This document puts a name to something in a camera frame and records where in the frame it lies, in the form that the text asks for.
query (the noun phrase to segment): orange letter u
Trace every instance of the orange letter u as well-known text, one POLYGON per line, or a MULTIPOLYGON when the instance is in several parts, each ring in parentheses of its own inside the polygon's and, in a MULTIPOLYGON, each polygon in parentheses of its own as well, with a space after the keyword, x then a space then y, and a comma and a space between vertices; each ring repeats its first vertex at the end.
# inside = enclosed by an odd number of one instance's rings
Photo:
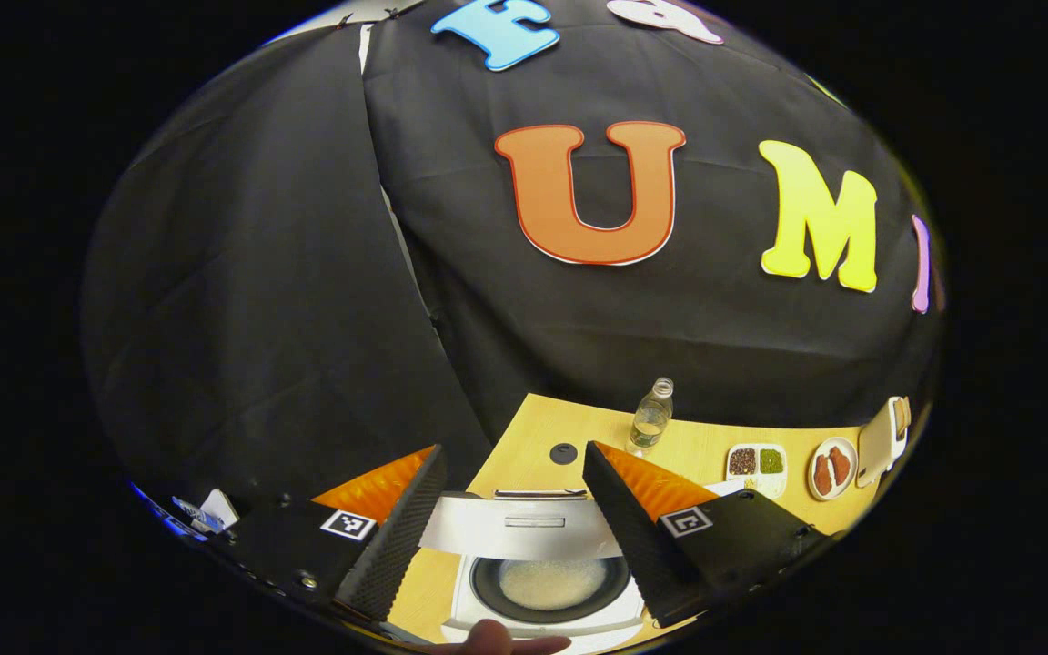
POLYGON ((576 213, 571 153, 585 141, 570 125, 514 129, 496 138, 511 162, 516 213, 538 249, 570 264, 627 265, 653 256, 673 233, 673 152, 686 134, 673 125, 626 121, 606 136, 629 154, 633 212, 620 227, 586 224, 576 213))

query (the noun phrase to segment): yellow letter m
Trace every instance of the yellow letter m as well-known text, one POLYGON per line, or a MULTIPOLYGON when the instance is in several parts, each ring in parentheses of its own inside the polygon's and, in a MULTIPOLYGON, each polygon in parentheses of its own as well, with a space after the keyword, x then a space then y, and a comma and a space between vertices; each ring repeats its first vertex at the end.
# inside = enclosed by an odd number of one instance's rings
POLYGON ((783 141, 762 141, 758 152, 779 175, 779 228, 774 247, 762 254, 762 269, 789 278, 806 277, 811 262, 803 254, 807 233, 820 279, 839 266, 839 285, 872 293, 876 289, 876 190, 858 173, 847 171, 839 199, 802 148, 783 141))

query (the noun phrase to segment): human hand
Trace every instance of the human hand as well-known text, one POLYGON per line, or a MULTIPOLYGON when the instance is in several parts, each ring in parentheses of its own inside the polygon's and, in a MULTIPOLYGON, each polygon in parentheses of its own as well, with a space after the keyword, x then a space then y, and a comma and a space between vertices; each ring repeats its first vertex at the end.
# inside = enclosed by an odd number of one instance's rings
POLYGON ((506 627, 492 618, 475 624, 463 643, 423 646, 428 655, 554 655, 573 643, 567 637, 527 638, 512 641, 506 627))

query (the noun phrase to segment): black pot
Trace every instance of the black pot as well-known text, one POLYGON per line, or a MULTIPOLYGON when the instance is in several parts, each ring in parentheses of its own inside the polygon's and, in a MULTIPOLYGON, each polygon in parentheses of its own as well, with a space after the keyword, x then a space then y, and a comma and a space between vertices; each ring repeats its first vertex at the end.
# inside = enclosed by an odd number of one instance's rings
POLYGON ((604 609, 617 599, 629 585, 629 565, 623 556, 609 556, 606 564, 606 577, 599 588, 588 596, 585 602, 562 607, 560 610, 531 610, 512 603, 504 596, 500 588, 500 567, 506 560, 479 559, 472 568, 472 589, 487 609, 503 617, 529 624, 562 624, 573 621, 580 617, 604 609))

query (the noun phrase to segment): wooden table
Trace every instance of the wooden table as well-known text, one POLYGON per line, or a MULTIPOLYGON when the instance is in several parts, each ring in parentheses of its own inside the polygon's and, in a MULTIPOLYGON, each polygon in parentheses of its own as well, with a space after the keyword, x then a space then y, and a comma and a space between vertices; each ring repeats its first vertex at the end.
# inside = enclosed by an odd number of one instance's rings
MULTIPOLYGON (((528 394, 504 431, 487 461, 479 468, 466 490, 492 498, 496 489, 588 488, 582 480, 585 446, 590 440, 624 447, 629 437, 632 413, 565 402, 528 394), (554 444, 576 446, 571 464, 554 464, 548 457, 554 444)), ((695 423, 674 418, 660 443, 646 454, 646 460, 669 468, 691 481, 711 485, 725 479, 725 460, 734 444, 773 443, 787 453, 787 487, 774 502, 799 519, 814 523, 824 534, 848 529, 865 514, 876 497, 877 485, 847 490, 832 501, 820 501, 807 487, 810 457, 825 439, 844 437, 858 449, 861 427, 827 428, 814 431, 785 431, 777 428, 741 428, 695 423)), ((455 577, 460 555, 420 548, 411 561, 402 588, 392 607, 390 620, 412 634, 440 643, 439 626, 451 616, 455 577)), ((669 631, 686 623, 678 624, 669 631)), ((645 626, 630 646, 664 634, 653 626, 649 613, 645 626)))

